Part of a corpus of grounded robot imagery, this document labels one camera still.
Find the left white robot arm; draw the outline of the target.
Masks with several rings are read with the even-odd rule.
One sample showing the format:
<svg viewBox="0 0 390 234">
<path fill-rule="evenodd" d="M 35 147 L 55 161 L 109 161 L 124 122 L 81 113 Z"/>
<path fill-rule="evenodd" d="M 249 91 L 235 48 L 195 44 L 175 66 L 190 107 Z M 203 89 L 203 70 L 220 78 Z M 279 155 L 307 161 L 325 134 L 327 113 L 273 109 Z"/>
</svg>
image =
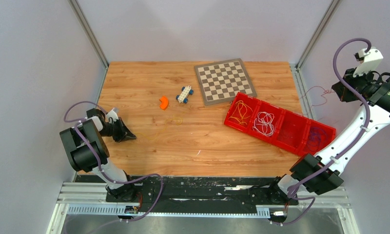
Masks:
<svg viewBox="0 0 390 234">
<path fill-rule="evenodd" d="M 114 142 L 120 143 L 137 138 L 117 115 L 117 109 L 109 112 L 90 109 L 86 118 L 78 119 L 74 127 L 61 131 L 59 135 L 75 171 L 92 172 L 107 183 L 109 194 L 126 202 L 135 200 L 137 188 L 129 183 L 130 176 L 110 161 L 108 148 L 102 139 L 111 137 Z"/>
</svg>

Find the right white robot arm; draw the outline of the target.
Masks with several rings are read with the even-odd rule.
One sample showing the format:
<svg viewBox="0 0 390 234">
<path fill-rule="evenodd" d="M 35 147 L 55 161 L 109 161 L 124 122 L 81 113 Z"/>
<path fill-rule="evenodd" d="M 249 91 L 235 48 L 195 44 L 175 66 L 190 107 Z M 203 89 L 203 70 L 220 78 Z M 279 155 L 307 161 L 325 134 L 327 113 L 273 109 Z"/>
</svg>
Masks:
<svg viewBox="0 0 390 234">
<path fill-rule="evenodd" d="M 329 145 L 303 156 L 291 167 L 291 174 L 269 187 L 266 192 L 270 202 L 280 203 L 302 190 L 321 195 L 338 188 L 344 182 L 340 175 L 355 153 L 390 125 L 390 73 L 381 73 L 378 79 L 374 79 L 374 73 L 348 69 L 332 86 L 341 101 L 362 101 L 356 116 Z"/>
</svg>

